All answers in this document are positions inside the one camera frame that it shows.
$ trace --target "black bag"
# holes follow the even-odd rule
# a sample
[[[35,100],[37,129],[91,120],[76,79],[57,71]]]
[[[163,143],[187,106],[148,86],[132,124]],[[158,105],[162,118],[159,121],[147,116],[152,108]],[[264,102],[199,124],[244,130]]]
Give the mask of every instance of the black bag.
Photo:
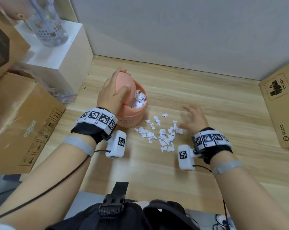
[[[127,185],[128,182],[116,182],[103,203],[94,204],[46,230],[200,230],[179,203],[153,200],[142,209],[136,203],[125,202]]]

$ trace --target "wooden desk surface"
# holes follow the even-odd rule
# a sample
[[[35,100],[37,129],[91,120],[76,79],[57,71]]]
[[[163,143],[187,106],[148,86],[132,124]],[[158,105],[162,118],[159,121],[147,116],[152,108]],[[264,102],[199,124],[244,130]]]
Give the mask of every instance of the wooden desk surface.
[[[75,120],[96,106],[101,86],[118,67],[127,68],[146,89],[150,100],[145,119],[153,120],[157,115],[161,120],[160,127],[155,124],[156,135],[159,129],[173,126],[173,120],[181,120],[183,105],[200,105],[211,127],[226,135],[238,159],[289,213],[289,151],[279,146],[255,80],[95,56],[75,103],[67,108],[34,168],[64,140]],[[151,131],[144,120],[139,126]],[[124,131],[124,157],[110,159],[104,153],[94,154],[81,190],[107,194],[115,182],[124,181],[130,183],[129,199],[171,200],[188,209],[224,213],[217,183],[208,171],[179,169],[177,146],[192,145],[186,131],[176,136],[173,153],[162,153],[159,141],[149,144],[134,128]],[[105,144],[100,143],[97,149],[103,147]],[[205,165],[200,159],[195,162]]]

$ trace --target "person's left hand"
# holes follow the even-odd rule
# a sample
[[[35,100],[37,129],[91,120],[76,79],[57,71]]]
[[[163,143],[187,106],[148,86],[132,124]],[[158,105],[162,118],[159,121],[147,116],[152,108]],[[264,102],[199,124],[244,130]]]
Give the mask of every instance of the person's left hand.
[[[113,73],[113,76],[106,80],[106,82],[104,83],[104,86],[100,90],[98,101],[97,101],[97,107],[105,108],[114,115],[118,114],[118,111],[122,105],[122,99],[125,93],[129,89],[131,89],[131,86],[124,85],[123,87],[121,87],[118,93],[116,93],[116,79],[117,79],[119,72],[126,73],[126,71],[127,69],[118,68]]]

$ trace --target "white box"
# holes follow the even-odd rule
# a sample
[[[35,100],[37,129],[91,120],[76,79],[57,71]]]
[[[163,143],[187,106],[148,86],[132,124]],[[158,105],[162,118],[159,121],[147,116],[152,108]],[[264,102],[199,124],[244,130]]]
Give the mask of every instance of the white box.
[[[62,46],[46,47],[27,24],[20,21],[15,27],[31,49],[16,65],[29,70],[49,87],[73,95],[79,92],[87,75],[93,52],[81,23],[62,20],[62,26],[68,41]]]

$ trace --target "forearm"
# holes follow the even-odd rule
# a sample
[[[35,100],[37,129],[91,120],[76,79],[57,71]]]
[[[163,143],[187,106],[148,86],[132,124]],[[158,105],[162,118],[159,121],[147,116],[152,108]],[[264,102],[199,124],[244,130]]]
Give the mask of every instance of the forearm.
[[[87,135],[75,136],[96,148],[94,139]],[[43,193],[67,176],[87,157],[79,148],[62,143],[44,160],[0,207],[0,214],[9,211]],[[49,193],[0,219],[16,229],[44,229],[61,221],[79,191],[90,158],[74,174]]]
[[[210,166],[213,169],[234,160],[231,152],[222,151]],[[216,181],[237,229],[289,229],[288,215],[244,167],[217,174]]]

